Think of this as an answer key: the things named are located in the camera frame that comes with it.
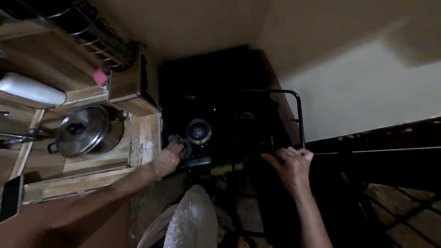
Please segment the wooden cabinet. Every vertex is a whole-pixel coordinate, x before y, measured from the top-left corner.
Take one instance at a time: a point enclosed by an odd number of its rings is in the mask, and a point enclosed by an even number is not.
[[[68,35],[34,24],[14,24],[23,29],[19,35],[16,28],[5,25],[0,26],[0,50],[4,54],[0,57],[0,70],[35,78],[67,94],[64,104],[53,107],[0,91],[0,107],[22,113],[21,125],[54,133],[66,115],[91,103],[125,110],[127,119],[120,143],[101,155],[66,159],[59,154],[49,154],[46,147],[53,139],[20,144],[14,150],[0,149],[0,160],[7,161],[0,165],[3,175],[0,186],[6,180],[25,174],[23,204],[87,193],[128,175],[159,154],[161,113],[156,102],[146,99],[141,85],[146,76],[143,70],[149,63],[142,60],[151,58],[142,45],[134,66],[113,73],[110,91],[107,91],[97,86],[92,77],[101,61]]]

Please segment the white bottle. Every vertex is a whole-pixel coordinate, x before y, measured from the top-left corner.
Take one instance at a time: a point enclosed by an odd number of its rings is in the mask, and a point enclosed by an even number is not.
[[[3,75],[0,80],[0,90],[49,105],[61,105],[66,100],[66,93],[15,72],[7,72]]]

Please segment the stainless steel pot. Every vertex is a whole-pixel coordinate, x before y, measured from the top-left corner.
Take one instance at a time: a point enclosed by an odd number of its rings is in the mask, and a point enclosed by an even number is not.
[[[123,134],[124,121],[118,110],[105,105],[84,105],[63,120],[48,152],[66,158],[103,154],[115,148]]]

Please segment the gas stove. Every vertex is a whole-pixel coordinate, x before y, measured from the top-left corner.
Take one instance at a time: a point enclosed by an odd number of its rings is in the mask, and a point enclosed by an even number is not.
[[[160,68],[162,145],[188,138],[191,154],[178,166],[238,164],[290,145],[269,92],[259,54],[247,46],[166,62]]]

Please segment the right hand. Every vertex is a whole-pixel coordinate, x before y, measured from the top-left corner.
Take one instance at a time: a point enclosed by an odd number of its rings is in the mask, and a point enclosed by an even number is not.
[[[271,154],[260,156],[276,168],[283,184],[295,198],[310,194],[309,166],[314,154],[304,148],[296,150],[292,147],[280,148],[275,153],[283,164]]]
[[[173,140],[159,156],[153,160],[152,169],[158,178],[164,177],[176,170],[187,152],[185,144],[178,139]]]

